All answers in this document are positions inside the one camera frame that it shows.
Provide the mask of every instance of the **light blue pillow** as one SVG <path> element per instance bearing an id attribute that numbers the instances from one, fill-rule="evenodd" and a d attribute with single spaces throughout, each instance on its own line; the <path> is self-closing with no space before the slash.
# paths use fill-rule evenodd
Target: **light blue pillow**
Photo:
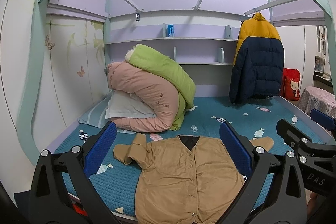
<path id="1" fill-rule="evenodd" d="M 103 128 L 104 125 L 109 121 L 105 119 L 106 110 L 109 107 L 109 100 L 113 96 L 114 90 L 111 90 L 107 93 L 101 101 L 99 101 L 96 105 L 90 108 L 87 112 L 85 112 L 81 117 L 78 118 L 79 123 L 88 124 L 93 127 Z M 127 133 L 127 134 L 135 134 L 136 132 L 130 130 L 123 130 L 118 128 L 117 132 Z"/>

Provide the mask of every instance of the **puffer jacket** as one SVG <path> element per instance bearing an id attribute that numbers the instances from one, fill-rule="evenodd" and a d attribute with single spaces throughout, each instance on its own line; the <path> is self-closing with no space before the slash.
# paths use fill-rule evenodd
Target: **puffer jacket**
<path id="1" fill-rule="evenodd" d="M 285 51 L 276 28 L 261 13 L 241 24 L 229 97 L 232 103 L 280 93 Z"/>

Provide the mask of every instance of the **pink tablecloth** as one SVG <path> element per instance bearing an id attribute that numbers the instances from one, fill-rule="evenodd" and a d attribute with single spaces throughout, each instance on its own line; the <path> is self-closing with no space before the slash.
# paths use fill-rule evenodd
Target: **pink tablecloth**
<path id="1" fill-rule="evenodd" d="M 336 117 L 335 95 L 326 90 L 309 86 L 304 89 L 298 108 L 308 115 L 312 109 L 316 108 L 329 116 Z"/>

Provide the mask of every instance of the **white pillow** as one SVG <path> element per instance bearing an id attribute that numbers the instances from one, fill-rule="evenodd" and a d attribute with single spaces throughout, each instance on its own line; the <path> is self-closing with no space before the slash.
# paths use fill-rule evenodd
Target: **white pillow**
<path id="1" fill-rule="evenodd" d="M 122 90 L 116 90 L 109 107 L 106 110 L 105 119 L 108 118 L 155 118 L 154 110 L 145 104 L 140 97 Z"/>

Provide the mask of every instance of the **green comforter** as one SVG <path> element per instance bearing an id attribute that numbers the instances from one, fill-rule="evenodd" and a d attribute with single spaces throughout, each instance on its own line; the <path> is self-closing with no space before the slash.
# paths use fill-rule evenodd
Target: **green comforter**
<path id="1" fill-rule="evenodd" d="M 194 108 L 196 91 L 194 81 L 178 63 L 146 45 L 137 44 L 128 62 L 135 67 L 165 78 L 176 87 L 179 107 L 170 129 L 180 129 L 185 110 Z"/>

